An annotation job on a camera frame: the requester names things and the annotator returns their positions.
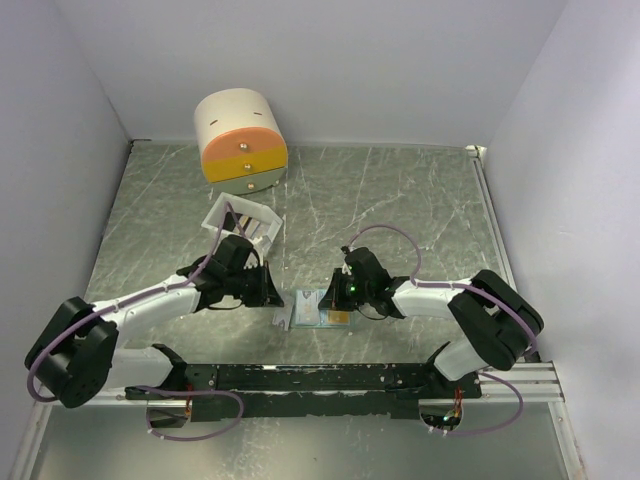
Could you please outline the gold VIP credit card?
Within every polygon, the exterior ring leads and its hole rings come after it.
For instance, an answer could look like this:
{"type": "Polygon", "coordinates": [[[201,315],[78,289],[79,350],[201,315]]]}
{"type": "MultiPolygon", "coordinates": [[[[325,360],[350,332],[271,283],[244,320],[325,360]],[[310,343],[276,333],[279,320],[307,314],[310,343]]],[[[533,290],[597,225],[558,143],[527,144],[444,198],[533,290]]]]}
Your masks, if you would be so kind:
{"type": "Polygon", "coordinates": [[[327,313],[327,324],[332,327],[347,326],[351,322],[351,313],[330,310],[327,313]]]}

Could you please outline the white gold VIP card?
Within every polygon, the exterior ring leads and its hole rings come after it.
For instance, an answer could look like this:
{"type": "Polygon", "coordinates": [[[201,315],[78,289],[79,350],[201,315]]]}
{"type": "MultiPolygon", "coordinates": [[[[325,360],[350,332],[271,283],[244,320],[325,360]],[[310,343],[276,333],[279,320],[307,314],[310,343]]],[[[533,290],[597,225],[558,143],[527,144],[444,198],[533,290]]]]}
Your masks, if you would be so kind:
{"type": "Polygon", "coordinates": [[[294,323],[297,327],[315,327],[321,323],[318,303],[322,296],[317,289],[296,292],[294,323]]]}

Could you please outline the green card holder book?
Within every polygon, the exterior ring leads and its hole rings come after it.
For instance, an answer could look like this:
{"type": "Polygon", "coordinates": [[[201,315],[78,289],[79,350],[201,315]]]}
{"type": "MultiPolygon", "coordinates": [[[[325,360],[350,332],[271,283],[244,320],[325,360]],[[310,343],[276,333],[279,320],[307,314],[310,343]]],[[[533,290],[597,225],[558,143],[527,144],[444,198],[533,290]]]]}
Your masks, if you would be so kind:
{"type": "Polygon", "coordinates": [[[352,322],[352,313],[344,311],[320,310],[320,300],[326,289],[297,290],[293,309],[294,328],[333,329],[347,328],[352,322]]]}

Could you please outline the white card tray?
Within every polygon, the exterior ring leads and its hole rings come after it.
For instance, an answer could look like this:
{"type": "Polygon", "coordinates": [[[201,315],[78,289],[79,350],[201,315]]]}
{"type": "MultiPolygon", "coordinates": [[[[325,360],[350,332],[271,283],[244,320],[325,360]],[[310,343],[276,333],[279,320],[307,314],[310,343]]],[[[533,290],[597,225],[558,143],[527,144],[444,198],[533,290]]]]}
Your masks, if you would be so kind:
{"type": "Polygon", "coordinates": [[[231,233],[220,229],[226,212],[232,212],[237,216],[241,232],[238,236],[247,238],[252,242],[259,255],[266,257],[283,226],[283,219],[266,205],[228,193],[221,193],[202,221],[201,227],[213,237],[220,235],[220,238],[223,239],[231,235],[231,233]]]}

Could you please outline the black credit card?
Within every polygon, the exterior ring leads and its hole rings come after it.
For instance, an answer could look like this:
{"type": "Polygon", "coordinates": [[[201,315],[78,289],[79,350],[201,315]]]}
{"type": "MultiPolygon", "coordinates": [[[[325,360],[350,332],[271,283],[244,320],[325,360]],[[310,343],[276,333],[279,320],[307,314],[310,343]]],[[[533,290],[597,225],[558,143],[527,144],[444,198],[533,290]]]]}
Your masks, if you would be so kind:
{"type": "Polygon", "coordinates": [[[232,212],[226,212],[222,220],[220,229],[224,232],[228,232],[235,235],[240,235],[240,228],[238,227],[238,218],[232,212]]]}

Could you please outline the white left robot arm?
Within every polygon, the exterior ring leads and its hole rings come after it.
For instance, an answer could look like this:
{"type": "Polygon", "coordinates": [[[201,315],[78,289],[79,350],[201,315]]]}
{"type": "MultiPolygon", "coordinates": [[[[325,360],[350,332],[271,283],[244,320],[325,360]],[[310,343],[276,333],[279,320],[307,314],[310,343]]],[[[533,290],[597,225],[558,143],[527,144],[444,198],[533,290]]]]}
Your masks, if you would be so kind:
{"type": "Polygon", "coordinates": [[[187,385],[180,357],[162,345],[128,352],[123,344],[170,320],[216,310],[227,297],[246,308],[284,304],[268,263],[238,235],[138,292],[95,303],[69,298],[26,355],[28,392],[38,402],[59,401],[67,408],[109,388],[149,387],[162,398],[176,398],[187,385]]]}

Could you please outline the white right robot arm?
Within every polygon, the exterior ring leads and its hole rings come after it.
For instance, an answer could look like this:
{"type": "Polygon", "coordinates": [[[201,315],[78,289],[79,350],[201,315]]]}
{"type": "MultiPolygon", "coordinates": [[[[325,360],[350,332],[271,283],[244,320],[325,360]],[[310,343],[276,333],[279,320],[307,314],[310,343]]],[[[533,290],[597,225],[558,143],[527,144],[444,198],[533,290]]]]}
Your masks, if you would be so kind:
{"type": "Polygon", "coordinates": [[[429,361],[426,390],[443,398],[459,379],[485,367],[510,370],[537,349],[544,329],[540,314],[497,273],[481,270],[453,282],[391,276],[366,247],[345,250],[318,303],[324,311],[352,312],[368,305],[383,318],[438,317],[455,320],[464,338],[445,345],[429,361]]]}

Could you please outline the round mini drawer cabinet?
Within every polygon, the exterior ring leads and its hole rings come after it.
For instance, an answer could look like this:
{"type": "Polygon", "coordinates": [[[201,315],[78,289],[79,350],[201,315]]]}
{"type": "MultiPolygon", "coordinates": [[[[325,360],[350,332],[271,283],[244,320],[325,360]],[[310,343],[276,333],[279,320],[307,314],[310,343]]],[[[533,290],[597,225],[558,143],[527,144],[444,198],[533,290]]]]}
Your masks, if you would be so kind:
{"type": "Polygon", "coordinates": [[[219,192],[246,195],[279,184],[288,149],[266,98],[232,88],[206,96],[194,112],[205,179],[219,192]]]}

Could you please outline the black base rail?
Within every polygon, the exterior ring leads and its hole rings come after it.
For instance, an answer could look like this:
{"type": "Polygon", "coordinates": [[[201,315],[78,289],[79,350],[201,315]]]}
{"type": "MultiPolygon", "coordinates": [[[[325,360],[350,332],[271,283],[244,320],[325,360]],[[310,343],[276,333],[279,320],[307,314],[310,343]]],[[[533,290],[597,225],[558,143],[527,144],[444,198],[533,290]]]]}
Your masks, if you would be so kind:
{"type": "Polygon", "coordinates": [[[125,389],[128,400],[190,401],[191,419],[209,422],[234,418],[243,402],[244,418],[383,415],[415,419],[422,401],[452,401],[457,393],[478,399],[478,375],[457,381],[441,377],[429,363],[355,363],[316,365],[188,364],[162,346],[172,370],[158,388],[144,391],[137,381],[125,389]]]}

